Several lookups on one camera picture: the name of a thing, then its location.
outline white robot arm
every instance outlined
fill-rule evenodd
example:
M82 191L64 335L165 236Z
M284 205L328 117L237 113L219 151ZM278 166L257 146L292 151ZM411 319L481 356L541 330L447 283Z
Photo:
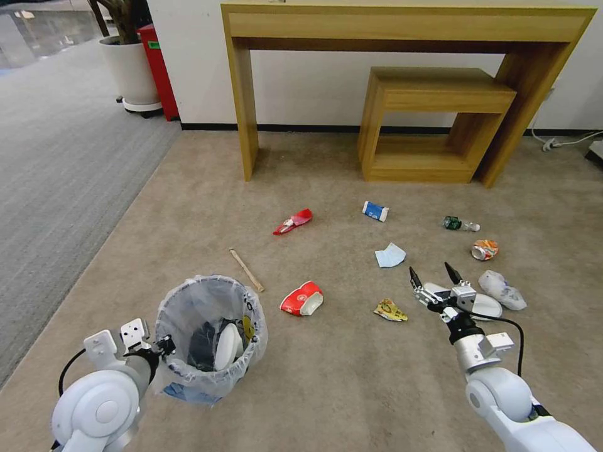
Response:
M148 327L134 319L120 334L103 330L84 340L85 353L98 371L73 383L63 393L52 414L56 452L119 452L138 430L144 393L155 376L160 358L175 351L166 336L150 344Z
M513 341L507 333L486 336L475 324L469 315L475 290L447 262L445 265L455 284L450 291L427 291L412 267L410 279L415 298L439 313L450 330L450 343L467 379L465 394L471 408L488 422L507 452L596 452L576 430L546 411L520 375L497 367L500 354L510 350Z

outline wooden console table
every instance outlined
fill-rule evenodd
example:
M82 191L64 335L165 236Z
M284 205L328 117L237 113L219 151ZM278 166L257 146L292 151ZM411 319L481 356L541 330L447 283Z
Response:
M222 4L245 180L258 153L250 51L325 50L504 54L496 80L517 96L476 173L487 187L494 184L596 8L412 1Z

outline wooden stick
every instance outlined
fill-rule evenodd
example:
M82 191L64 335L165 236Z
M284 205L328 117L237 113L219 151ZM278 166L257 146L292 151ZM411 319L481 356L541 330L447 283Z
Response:
M231 252L232 256L239 263L239 265L243 268L243 271L245 273L247 273L247 276L249 276L249 279L251 280L251 282L253 283L253 285L256 287L256 289L259 292L263 292L264 291L264 286L262 286L262 284L260 284L260 282L258 281L258 279L255 276L253 276L253 273L247 268L247 265L245 265L245 262L243 262L241 260L241 258L237 254L237 252L233 248L228 248L228 251Z

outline trash can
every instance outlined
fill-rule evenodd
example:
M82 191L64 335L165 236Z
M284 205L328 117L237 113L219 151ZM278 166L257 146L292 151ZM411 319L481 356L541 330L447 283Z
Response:
M174 91L171 89L170 77L163 61L155 26L153 24L146 25L139 28L138 33L140 33L143 42L146 59L149 60L165 119L168 121L179 119L178 105L176 104L176 98L174 98Z
M213 362L221 332L235 324L243 353L226 368ZM161 302L155 339L171 335L176 352L157 370L161 392L195 404L214 405L264 355L266 320L258 295L233 278L195 276L171 290Z

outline gray carpet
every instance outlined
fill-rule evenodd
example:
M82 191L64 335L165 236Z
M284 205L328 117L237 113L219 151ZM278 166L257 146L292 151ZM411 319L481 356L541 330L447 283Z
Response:
M0 78L0 385L180 132L116 94L96 41Z

